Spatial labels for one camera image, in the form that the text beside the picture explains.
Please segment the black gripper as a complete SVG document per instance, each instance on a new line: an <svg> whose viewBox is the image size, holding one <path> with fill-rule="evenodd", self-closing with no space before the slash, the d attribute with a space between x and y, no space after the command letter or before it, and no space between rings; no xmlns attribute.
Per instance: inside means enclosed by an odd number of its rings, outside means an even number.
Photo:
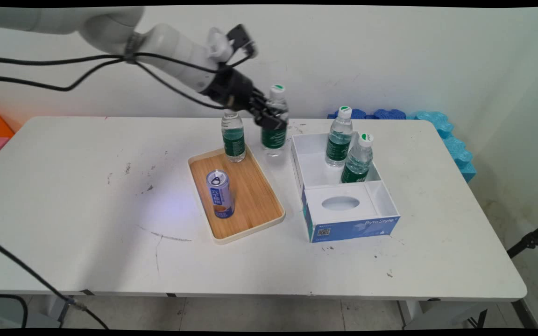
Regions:
<svg viewBox="0 0 538 336"><path fill-rule="evenodd" d="M233 111L248 111L257 126L267 130L284 130L290 113L285 102L273 102L261 92L254 92L253 81L238 70L215 74L211 83L201 91L203 96Z"/></svg>

